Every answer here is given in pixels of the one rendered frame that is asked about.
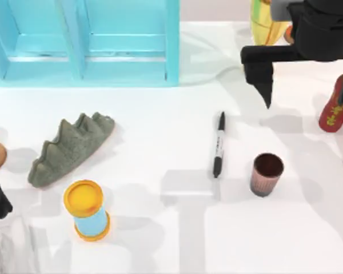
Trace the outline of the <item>red bottle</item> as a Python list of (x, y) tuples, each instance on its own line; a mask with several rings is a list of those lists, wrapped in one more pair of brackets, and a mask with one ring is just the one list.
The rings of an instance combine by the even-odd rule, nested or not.
[(338, 104), (338, 97), (343, 86), (343, 74), (334, 85), (332, 96), (325, 105), (318, 120), (319, 127), (325, 132), (337, 132), (343, 125), (343, 104)]

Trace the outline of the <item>orange object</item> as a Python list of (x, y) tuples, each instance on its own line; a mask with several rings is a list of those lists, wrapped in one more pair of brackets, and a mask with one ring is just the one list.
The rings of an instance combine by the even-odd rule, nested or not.
[(290, 26), (286, 29), (285, 33), (284, 33), (284, 39), (285, 39), (285, 40), (288, 42), (288, 44), (290, 44), (290, 45), (292, 45), (292, 44), (294, 43), (294, 39), (293, 39), (292, 36), (291, 36), (292, 28), (293, 28), (293, 26), (290, 25)]

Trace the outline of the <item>grey rounded box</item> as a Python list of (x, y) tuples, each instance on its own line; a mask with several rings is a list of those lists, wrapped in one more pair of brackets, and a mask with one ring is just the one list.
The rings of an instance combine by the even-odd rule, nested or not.
[(291, 0), (271, 0), (270, 3), (270, 13), (273, 21), (276, 22), (285, 22), (291, 21), (288, 4)]

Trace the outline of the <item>yellow bottle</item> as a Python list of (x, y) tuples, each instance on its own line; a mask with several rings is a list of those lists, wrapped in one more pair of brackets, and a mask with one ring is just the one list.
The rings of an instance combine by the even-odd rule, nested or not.
[(271, 0), (250, 0), (250, 27), (254, 44), (274, 45), (284, 34), (289, 22), (272, 20)]

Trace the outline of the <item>black marker pen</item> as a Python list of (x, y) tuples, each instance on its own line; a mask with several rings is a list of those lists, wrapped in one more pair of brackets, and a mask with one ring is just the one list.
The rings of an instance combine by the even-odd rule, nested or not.
[(213, 176), (218, 178), (222, 171), (223, 159), (223, 142), (225, 135), (225, 113), (221, 112), (218, 128), (217, 128), (217, 145), (215, 149), (214, 163), (213, 163)]

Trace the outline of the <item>dark pink cup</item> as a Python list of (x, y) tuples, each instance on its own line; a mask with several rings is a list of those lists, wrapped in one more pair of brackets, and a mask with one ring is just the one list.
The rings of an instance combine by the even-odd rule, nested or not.
[(250, 190), (259, 197), (267, 197), (274, 190), (284, 171), (284, 163), (273, 153), (261, 153), (253, 162)]

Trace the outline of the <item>light blue rack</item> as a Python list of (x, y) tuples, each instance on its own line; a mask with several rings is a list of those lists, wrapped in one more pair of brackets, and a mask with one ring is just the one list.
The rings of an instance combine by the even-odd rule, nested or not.
[(180, 0), (0, 0), (0, 87), (179, 82)]

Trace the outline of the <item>grey ridged egg carton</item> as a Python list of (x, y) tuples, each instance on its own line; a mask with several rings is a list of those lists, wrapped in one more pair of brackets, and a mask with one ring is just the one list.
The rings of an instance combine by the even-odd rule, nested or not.
[(55, 138), (44, 141), (39, 157), (33, 161), (28, 182), (42, 188), (62, 179), (92, 156), (114, 128), (114, 119), (99, 112), (92, 116), (81, 113), (73, 124), (62, 119)]

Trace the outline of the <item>blue can with orange lid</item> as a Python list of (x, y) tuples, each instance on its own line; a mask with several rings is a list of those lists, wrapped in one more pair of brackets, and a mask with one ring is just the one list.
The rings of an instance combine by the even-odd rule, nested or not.
[(103, 239), (110, 230), (110, 216), (103, 206), (102, 188), (92, 180), (71, 184), (63, 195), (63, 203), (74, 218), (74, 228), (85, 241)]

